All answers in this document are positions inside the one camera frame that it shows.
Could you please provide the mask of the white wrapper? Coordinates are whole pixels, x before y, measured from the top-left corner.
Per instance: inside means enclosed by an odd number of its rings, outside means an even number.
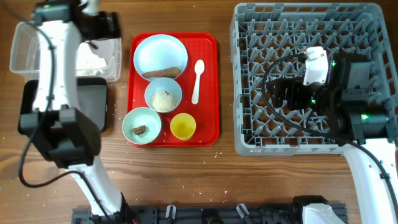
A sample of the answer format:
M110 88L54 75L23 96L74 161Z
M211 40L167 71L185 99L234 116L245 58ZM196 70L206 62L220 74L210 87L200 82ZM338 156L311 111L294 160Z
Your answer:
M106 66L106 61L94 54L87 43L82 43L76 53L76 69L94 69Z

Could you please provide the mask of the brown sweet potato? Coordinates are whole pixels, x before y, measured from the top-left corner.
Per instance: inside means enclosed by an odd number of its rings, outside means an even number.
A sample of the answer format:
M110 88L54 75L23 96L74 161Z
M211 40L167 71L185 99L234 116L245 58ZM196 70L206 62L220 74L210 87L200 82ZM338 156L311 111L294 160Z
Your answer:
M156 70L152 72L146 72L142 76L145 78L152 78L152 77L168 77L168 78L175 78L179 76L181 70L178 67L170 67L163 70Z

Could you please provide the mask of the light blue bowl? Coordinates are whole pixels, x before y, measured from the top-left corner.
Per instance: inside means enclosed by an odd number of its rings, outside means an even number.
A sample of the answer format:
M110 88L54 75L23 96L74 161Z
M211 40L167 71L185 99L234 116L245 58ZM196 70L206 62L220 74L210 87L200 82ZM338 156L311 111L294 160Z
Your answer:
M182 88L174 79L156 78L146 87L144 99L154 111L169 113L180 104Z

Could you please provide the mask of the white rice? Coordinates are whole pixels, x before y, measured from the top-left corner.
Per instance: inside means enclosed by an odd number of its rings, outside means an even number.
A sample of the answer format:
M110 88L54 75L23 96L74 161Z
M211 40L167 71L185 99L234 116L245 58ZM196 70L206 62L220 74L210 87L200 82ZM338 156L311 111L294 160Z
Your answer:
M178 105L178 98L167 90L157 90L150 99L150 103L158 112L172 111Z

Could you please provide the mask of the green bowl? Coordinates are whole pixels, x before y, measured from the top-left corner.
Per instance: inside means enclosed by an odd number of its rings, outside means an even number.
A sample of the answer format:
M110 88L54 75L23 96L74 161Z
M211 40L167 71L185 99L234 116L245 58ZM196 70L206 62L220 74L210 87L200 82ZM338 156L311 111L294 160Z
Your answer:
M142 125L146 126L145 133L135 135L132 129ZM162 121L159 114L147 107L138 107L128 112L122 124L124 137L128 142L136 145L153 142L160 134L161 129Z

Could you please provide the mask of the brown food lump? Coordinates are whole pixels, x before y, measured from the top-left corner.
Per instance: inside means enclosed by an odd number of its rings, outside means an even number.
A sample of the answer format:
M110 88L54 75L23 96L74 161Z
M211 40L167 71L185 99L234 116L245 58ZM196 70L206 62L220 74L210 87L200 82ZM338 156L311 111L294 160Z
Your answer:
M146 131L146 126L145 126L145 125L138 126L138 127L132 129L132 132L133 132L135 135L144 134L145 131Z

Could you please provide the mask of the yellow plastic cup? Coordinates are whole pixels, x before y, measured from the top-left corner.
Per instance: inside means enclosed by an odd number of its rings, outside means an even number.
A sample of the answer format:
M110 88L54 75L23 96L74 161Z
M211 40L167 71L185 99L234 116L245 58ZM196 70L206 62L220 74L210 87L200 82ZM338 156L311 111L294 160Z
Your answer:
M170 122L172 134L181 141L188 141L195 133L196 128L195 118L188 113L179 113Z

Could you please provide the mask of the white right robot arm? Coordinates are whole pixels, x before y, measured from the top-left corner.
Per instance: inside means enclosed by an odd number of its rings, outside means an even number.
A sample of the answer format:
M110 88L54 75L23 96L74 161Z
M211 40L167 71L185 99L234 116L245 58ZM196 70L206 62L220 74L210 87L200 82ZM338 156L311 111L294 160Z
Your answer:
M387 106L370 101L373 63L356 53L328 55L311 47L294 55L305 66L301 77L271 80L270 74L285 58L270 64L261 85L262 97L272 112L310 109L328 120L328 131L306 124L297 129L332 139L343 150L354 179L363 222L397 222L397 121Z

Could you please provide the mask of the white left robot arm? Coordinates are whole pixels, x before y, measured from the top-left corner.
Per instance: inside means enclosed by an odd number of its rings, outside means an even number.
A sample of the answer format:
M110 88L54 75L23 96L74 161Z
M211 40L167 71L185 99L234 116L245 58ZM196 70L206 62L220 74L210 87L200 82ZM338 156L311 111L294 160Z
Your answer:
M90 203L90 221L131 221L100 159L100 129L81 111L76 79L80 44L119 38L118 15L100 11L98 1L42 1L28 25L39 35L40 72L32 109L19 118L27 145L75 179Z

